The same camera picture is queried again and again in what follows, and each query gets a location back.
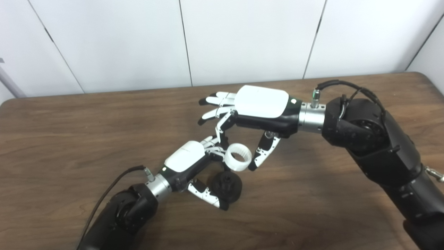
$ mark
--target black plastic object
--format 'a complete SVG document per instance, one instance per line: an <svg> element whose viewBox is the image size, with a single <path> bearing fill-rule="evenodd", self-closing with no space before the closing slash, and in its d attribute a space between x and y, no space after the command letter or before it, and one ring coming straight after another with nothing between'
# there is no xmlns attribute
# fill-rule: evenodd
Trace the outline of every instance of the black plastic object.
<svg viewBox="0 0 444 250"><path fill-rule="evenodd" d="M404 229L421 250L444 249L444 215L437 214L419 223L404 221Z"/></svg>
<svg viewBox="0 0 444 250"><path fill-rule="evenodd" d="M157 211L158 202L148 187L132 185L114 195L80 243L80 250L127 250L138 230Z"/></svg>
<svg viewBox="0 0 444 250"><path fill-rule="evenodd" d="M219 199L231 204L239 199L242 192L242 181L240 177L229 171L220 172L211 181L211 191Z"/></svg>

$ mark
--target white wall panel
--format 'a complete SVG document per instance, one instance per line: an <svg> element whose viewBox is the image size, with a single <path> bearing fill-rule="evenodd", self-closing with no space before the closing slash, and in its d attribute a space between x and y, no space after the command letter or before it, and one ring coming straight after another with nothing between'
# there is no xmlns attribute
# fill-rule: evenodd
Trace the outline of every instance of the white wall panel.
<svg viewBox="0 0 444 250"><path fill-rule="evenodd" d="M85 92L191 86L178 0L31 0Z"/></svg>
<svg viewBox="0 0 444 250"><path fill-rule="evenodd" d="M423 73L444 94L444 19L430 35L407 70Z"/></svg>
<svg viewBox="0 0 444 250"><path fill-rule="evenodd" d="M13 98L15 98L15 97L11 94L11 92L0 81L0 106L6 100L13 99Z"/></svg>
<svg viewBox="0 0 444 250"><path fill-rule="evenodd" d="M301 79L324 0L182 0L193 85Z"/></svg>
<svg viewBox="0 0 444 250"><path fill-rule="evenodd" d="M0 78L24 96L83 93L27 1L0 1Z"/></svg>
<svg viewBox="0 0 444 250"><path fill-rule="evenodd" d="M404 71L442 0L328 0L305 78Z"/></svg>

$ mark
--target wood grain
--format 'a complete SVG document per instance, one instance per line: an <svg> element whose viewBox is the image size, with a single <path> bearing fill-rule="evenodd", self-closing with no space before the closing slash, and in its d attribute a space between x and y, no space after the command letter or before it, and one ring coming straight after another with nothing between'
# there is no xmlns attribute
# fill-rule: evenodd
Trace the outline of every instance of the wood grain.
<svg viewBox="0 0 444 250"><path fill-rule="evenodd" d="M444 171L444 97L418 73L342 77L373 90L414 140L422 161ZM309 101L326 79L256 83ZM15 99L0 108L0 249L73 249L98 197L128 167L157 171L202 127L200 98L242 85ZM352 90L325 90L328 102ZM254 150L259 130L234 127L230 142ZM199 177L218 172L212 164ZM320 135L282 140L255 172L239 175L227 212L173 194L141 232L136 249L413 250L403 218L344 149ZM112 193L144 181L124 178ZM438 185L444 191L444 185Z"/></svg>

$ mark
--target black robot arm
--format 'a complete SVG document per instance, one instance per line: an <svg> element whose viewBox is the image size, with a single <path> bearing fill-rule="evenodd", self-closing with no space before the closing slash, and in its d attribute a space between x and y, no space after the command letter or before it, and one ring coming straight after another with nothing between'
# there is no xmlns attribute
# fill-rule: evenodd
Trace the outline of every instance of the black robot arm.
<svg viewBox="0 0 444 250"><path fill-rule="evenodd" d="M321 91L334 85L356 91L350 98L343 95L320 104ZM355 99L359 93L367 99ZM221 134L234 124L265 130L250 170L264 162L281 138L298 131L321 133L331 145L345 148L364 174L382 187L405 217L404 228L420 249L444 249L444 195L426 173L440 182L444 177L421 163L414 143L369 89L327 81L315 88L311 103L305 103L282 90L246 85L237 93L217 92L199 103L218 106L198 123L221 118L216 126Z"/></svg>
<svg viewBox="0 0 444 250"><path fill-rule="evenodd" d="M189 190L192 194L222 210L228 202L210 192L202 182L194 178L212 161L223 161L224 150L217 138L209 136L201 142L189 141L170 155L157 175L148 168L138 166L121 174L106 190L87 220L77 249L80 250L127 250L137 232L157 211L159 202L171 192ZM89 222L100 202L126 173L144 170L148 181L130 186L114 195L86 233Z"/></svg>
<svg viewBox="0 0 444 250"><path fill-rule="evenodd" d="M444 249L444 195L389 112L368 99L334 99L326 105L322 136L346 148L364 174L381 186L420 249Z"/></svg>

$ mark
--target black cable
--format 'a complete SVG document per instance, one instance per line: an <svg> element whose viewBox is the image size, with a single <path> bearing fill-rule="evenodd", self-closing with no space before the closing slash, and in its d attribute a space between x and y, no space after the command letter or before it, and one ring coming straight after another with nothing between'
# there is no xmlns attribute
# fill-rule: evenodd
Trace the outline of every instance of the black cable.
<svg viewBox="0 0 444 250"><path fill-rule="evenodd" d="M379 98L376 96L376 94L373 93L370 89L363 88L363 87L360 87L360 86L358 86L358 85L356 85L354 83L347 82L347 81L341 81L341 80L330 80L330 81L326 81L326 82L323 82L323 83L319 83L317 85L316 89L323 90L323 89L325 89L327 87L335 86L335 85L346 85L346 86L349 86L351 88L356 89L357 91L352 95L352 97L357 95L359 92L363 93L366 97L368 97L376 105L379 106L379 108L381 109L382 119L385 118L385 108L384 108L384 106L382 105L381 101L379 101Z"/></svg>
<svg viewBox="0 0 444 250"><path fill-rule="evenodd" d="M125 170L123 173L121 173L112 183L111 185L107 188L107 190L102 194L102 196L100 197L100 199L97 201L96 205L94 206L94 208L91 211L91 215L89 216L88 220L86 221L85 227L83 228L82 234L80 235L80 240L79 243L77 243L77 247L75 248L76 250L79 250L80 244L82 243L83 238L86 235L86 231L88 230L89 224L92 221L92 218L94 217L94 214L96 213L97 209L99 208L100 204L102 203L103 199L106 197L106 195L111 191L111 189L120 181L120 179L122 179L123 176L125 176L127 173L130 172L134 172L137 170L144 170L145 167L143 165L140 166L136 166L136 167L132 167L132 168L128 168L127 170Z"/></svg>

